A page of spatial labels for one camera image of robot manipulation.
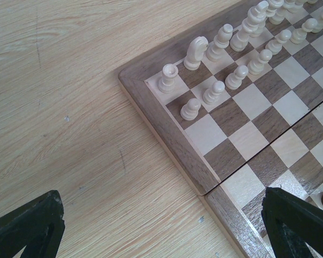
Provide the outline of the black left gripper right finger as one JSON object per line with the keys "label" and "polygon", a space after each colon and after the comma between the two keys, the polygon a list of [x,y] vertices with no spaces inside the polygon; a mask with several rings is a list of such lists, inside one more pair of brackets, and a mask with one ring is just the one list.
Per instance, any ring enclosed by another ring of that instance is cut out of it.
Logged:
{"label": "black left gripper right finger", "polygon": [[275,257],[323,257],[323,210],[281,188],[266,188],[262,218]]}

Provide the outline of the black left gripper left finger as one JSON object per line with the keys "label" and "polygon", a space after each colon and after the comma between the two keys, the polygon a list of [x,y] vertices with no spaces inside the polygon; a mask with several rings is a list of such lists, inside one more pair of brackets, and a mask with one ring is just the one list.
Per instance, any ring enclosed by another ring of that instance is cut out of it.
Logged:
{"label": "black left gripper left finger", "polygon": [[56,257],[65,230],[64,207],[51,190],[0,217],[0,257]]}

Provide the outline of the wooden chess board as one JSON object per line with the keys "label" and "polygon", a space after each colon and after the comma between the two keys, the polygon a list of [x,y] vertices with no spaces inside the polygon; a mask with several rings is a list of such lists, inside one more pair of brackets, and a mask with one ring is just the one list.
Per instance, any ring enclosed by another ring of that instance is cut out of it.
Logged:
{"label": "wooden chess board", "polygon": [[[237,252],[273,257],[261,216],[266,188],[282,188],[322,207],[323,1],[270,1],[243,51],[228,45],[218,62],[205,51],[197,70],[184,66],[192,40],[204,36],[209,46],[224,24],[236,34],[256,5],[240,1],[222,10],[130,61],[118,78]],[[225,85],[212,105],[203,101],[215,81],[224,83],[264,49],[273,56],[260,74],[248,73],[236,90]],[[169,63],[178,75],[174,90],[165,94],[158,81]],[[188,121],[180,110],[191,98],[201,108]]]}

